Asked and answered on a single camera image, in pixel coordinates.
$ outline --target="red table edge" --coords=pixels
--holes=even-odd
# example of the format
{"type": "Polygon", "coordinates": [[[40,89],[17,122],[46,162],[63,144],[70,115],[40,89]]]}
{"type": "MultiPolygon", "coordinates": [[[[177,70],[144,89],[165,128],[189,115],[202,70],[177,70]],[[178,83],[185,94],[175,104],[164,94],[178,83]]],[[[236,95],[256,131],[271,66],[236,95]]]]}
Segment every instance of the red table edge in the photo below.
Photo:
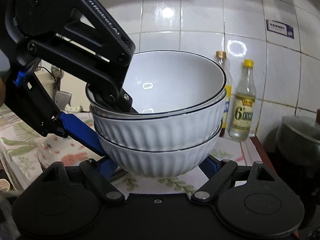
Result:
{"type": "Polygon", "coordinates": [[[260,143],[259,139],[256,136],[250,137],[250,139],[251,139],[252,143],[254,144],[254,146],[256,147],[257,152],[258,152],[261,160],[264,163],[266,163],[271,169],[276,171],[275,168],[273,167],[273,165],[272,165],[272,163],[271,163],[266,151],[264,150],[262,144],[260,143]]]}

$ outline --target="floral tablecloth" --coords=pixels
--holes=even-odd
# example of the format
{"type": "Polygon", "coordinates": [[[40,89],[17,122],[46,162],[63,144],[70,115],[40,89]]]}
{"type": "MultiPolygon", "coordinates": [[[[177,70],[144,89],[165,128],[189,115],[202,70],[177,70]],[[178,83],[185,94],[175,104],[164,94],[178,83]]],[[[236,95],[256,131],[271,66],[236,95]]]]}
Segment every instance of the floral tablecloth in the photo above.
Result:
{"type": "MultiPolygon", "coordinates": [[[[89,113],[76,115],[93,128],[93,120],[89,113]]],[[[88,158],[99,158],[71,138],[57,138],[55,135],[41,137],[13,113],[6,113],[0,117],[0,159],[16,189],[24,190],[41,174],[39,160],[46,168],[45,161],[50,156],[48,154],[53,154],[54,161],[63,161],[65,165],[77,165],[88,158]]],[[[239,165],[252,165],[254,161],[261,160],[250,139],[239,143],[229,138],[219,138],[211,154],[219,160],[234,160],[239,165]]],[[[129,193],[192,194],[207,180],[197,167],[175,178],[150,179],[126,174],[112,183],[125,196],[129,193]]]]}

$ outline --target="glass bottle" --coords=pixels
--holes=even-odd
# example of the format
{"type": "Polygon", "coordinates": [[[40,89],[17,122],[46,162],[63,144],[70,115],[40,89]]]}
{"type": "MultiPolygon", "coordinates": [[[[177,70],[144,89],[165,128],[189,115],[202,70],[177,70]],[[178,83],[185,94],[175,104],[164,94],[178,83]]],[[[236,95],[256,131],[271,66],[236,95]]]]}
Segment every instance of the glass bottle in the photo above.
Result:
{"type": "Polygon", "coordinates": [[[227,67],[226,61],[227,61],[227,54],[225,51],[217,51],[216,52],[216,59],[217,63],[221,66],[221,68],[224,70],[227,76],[227,84],[226,84],[226,89],[227,89],[227,97],[226,97],[226,105],[224,109],[224,113],[222,116],[223,119],[223,125],[222,129],[220,132],[220,137],[224,135],[226,125],[227,125],[227,117],[228,117],[228,112],[229,112],[229,104],[230,104],[230,96],[231,96],[231,86],[232,86],[232,76],[231,73],[227,67]]]}
{"type": "Polygon", "coordinates": [[[236,89],[233,108],[233,119],[229,135],[233,140],[247,139],[252,122],[253,107],[256,98],[256,87],[253,80],[253,60],[244,60],[240,82],[236,89]]]}

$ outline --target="bowl rim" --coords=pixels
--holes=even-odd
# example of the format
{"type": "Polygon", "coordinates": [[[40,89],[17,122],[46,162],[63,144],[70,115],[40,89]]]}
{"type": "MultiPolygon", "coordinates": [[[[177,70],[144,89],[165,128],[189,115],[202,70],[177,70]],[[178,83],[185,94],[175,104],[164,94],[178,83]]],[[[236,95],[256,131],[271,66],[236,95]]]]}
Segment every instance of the bowl rim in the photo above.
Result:
{"type": "Polygon", "coordinates": [[[205,106],[203,108],[199,108],[199,109],[195,109],[195,110],[192,110],[190,112],[185,112],[185,113],[176,113],[176,114],[171,114],[171,115],[164,115],[164,116],[155,116],[155,117],[152,117],[150,116],[149,118],[136,118],[136,119],[127,119],[127,118],[116,118],[116,117],[106,117],[106,116],[101,116],[99,114],[96,114],[94,113],[92,110],[91,110],[91,106],[89,106],[89,110],[90,110],[90,113],[92,115],[95,115],[97,117],[100,117],[100,118],[103,118],[103,119],[107,119],[107,120],[121,120],[121,121],[141,121],[141,120],[154,120],[154,119],[164,119],[164,118],[168,118],[168,117],[173,117],[173,116],[181,116],[181,115],[185,115],[185,114],[191,114],[191,113],[195,113],[195,112],[198,112],[198,111],[202,111],[202,110],[205,110],[209,107],[212,107],[218,103],[220,103],[222,100],[224,100],[226,97],[227,97],[227,90],[224,89],[224,93],[223,93],[223,97],[220,98],[218,101],[216,102],[213,102],[211,105],[208,105],[208,106],[205,106]]]}
{"type": "Polygon", "coordinates": [[[98,135],[98,137],[100,136],[101,138],[103,138],[104,140],[106,140],[108,143],[118,147],[118,148],[121,148],[121,149],[125,149],[125,150],[130,150],[130,151],[135,151],[135,152],[140,152],[140,153],[153,153],[153,154],[165,154],[165,153],[177,153],[177,152],[181,152],[181,151],[186,151],[186,150],[190,150],[190,149],[194,149],[196,147],[199,147],[209,141],[211,141],[212,139],[214,139],[216,136],[218,136],[220,134],[220,131],[222,129],[222,125],[223,125],[223,119],[221,119],[221,122],[220,122],[220,125],[219,127],[217,128],[217,130],[214,132],[214,134],[212,136],[210,136],[207,140],[205,140],[204,142],[202,143],[199,143],[197,145],[194,145],[194,146],[190,146],[190,147],[187,147],[187,148],[183,148],[183,149],[179,149],[179,150],[171,150],[171,151],[162,151],[162,152],[159,152],[159,151],[144,151],[144,150],[136,150],[136,149],[131,149],[129,147],[126,147],[126,146],[122,146],[122,145],[118,145],[108,139],[106,139],[103,135],[101,135],[97,130],[96,130],[96,126],[95,124],[93,123],[94,125],[94,129],[98,135]]]}
{"type": "MultiPolygon", "coordinates": [[[[202,58],[205,58],[209,61],[211,61],[212,63],[214,63],[215,65],[217,65],[217,67],[220,68],[220,70],[222,71],[223,73],[223,76],[224,76],[224,82],[223,82],[223,86],[221,87],[221,89],[212,97],[210,97],[209,99],[201,102],[201,103],[198,103],[196,105],[193,105],[193,106],[189,106],[189,107],[186,107],[186,108],[182,108],[182,109],[178,109],[178,110],[173,110],[173,111],[167,111],[167,112],[159,112],[159,113],[146,113],[146,114],[143,114],[143,115],[155,115],[155,114],[167,114],[167,113],[173,113],[173,112],[177,112],[177,111],[183,111],[183,110],[187,110],[187,109],[190,109],[190,108],[193,108],[193,107],[197,107],[197,106],[200,106],[204,103],[207,103],[209,102],[210,100],[214,99],[216,96],[218,96],[223,90],[224,88],[226,87],[226,84],[227,84],[227,75],[225,73],[225,71],[223,70],[223,68],[221,66],[219,66],[216,62],[214,62],[212,59],[209,59],[205,56],[202,56],[202,55],[199,55],[199,54],[196,54],[196,53],[193,53],[193,52],[188,52],[188,51],[180,51],[180,50],[169,50],[169,49],[162,49],[162,50],[149,50],[149,51],[144,51],[144,52],[138,52],[138,53],[134,53],[133,55],[140,55],[140,54],[145,54],[145,53],[149,53],[149,52],[157,52],[157,51],[170,51],[170,52],[180,52],[180,53],[188,53],[188,54],[193,54],[193,55],[197,55],[197,56],[200,56],[202,58]]],[[[116,113],[116,114],[119,114],[119,115],[131,115],[131,116],[135,116],[135,115],[141,115],[140,113],[121,113],[121,112],[115,112],[115,111],[111,111],[110,109],[107,109],[99,104],[97,104],[96,102],[93,102],[92,99],[88,96],[88,86],[89,84],[87,83],[87,85],[85,86],[85,93],[86,93],[86,96],[88,98],[88,100],[90,101],[91,104],[101,108],[102,110],[105,110],[107,112],[111,112],[111,113],[116,113]]]]}

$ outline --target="white bowl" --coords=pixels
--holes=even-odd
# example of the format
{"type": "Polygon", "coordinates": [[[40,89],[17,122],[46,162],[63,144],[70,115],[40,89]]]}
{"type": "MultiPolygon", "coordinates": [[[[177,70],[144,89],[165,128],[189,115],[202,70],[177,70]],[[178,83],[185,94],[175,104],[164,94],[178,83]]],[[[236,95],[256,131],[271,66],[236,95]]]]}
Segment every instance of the white bowl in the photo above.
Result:
{"type": "Polygon", "coordinates": [[[226,74],[214,61],[189,52],[158,50],[133,56],[123,88],[138,114],[118,113],[99,105],[86,89],[92,111],[123,119],[154,118],[208,106],[219,100],[226,74]]]}
{"type": "Polygon", "coordinates": [[[199,145],[167,152],[133,150],[108,141],[98,132],[97,135],[107,155],[127,172],[144,177],[172,178],[191,171],[208,157],[215,147],[221,127],[222,122],[216,132],[199,145]]]}
{"type": "Polygon", "coordinates": [[[219,127],[224,97],[186,114],[148,119],[114,119],[93,115],[97,131],[111,142],[142,151],[172,151],[207,140],[219,127]]]}

